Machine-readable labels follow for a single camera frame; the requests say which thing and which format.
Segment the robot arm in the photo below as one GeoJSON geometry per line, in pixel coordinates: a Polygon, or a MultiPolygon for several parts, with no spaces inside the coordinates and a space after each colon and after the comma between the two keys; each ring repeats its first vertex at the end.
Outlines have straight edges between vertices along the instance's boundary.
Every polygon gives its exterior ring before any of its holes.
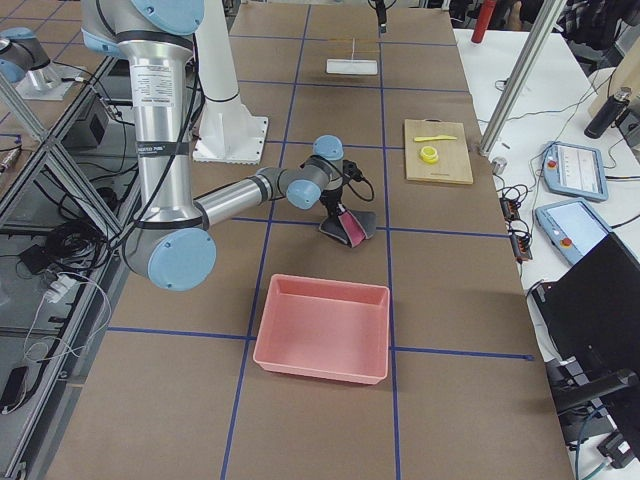
{"type": "Polygon", "coordinates": [[[193,196],[194,161],[258,163],[267,129],[240,99],[220,2],[85,1],[81,11],[86,46],[129,65],[141,207],[120,245],[133,272],[192,289],[216,262],[210,226],[279,198],[303,210],[339,199],[343,151],[332,136],[299,168],[259,168],[193,196]]]}

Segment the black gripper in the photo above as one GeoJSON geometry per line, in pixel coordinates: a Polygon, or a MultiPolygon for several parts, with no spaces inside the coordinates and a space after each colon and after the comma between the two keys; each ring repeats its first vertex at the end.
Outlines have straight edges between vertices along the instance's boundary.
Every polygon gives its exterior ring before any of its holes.
{"type": "Polygon", "coordinates": [[[326,222],[334,223],[337,216],[341,216],[347,212],[346,207],[342,203],[343,187],[329,190],[325,189],[321,194],[321,203],[327,211],[326,222]]]}

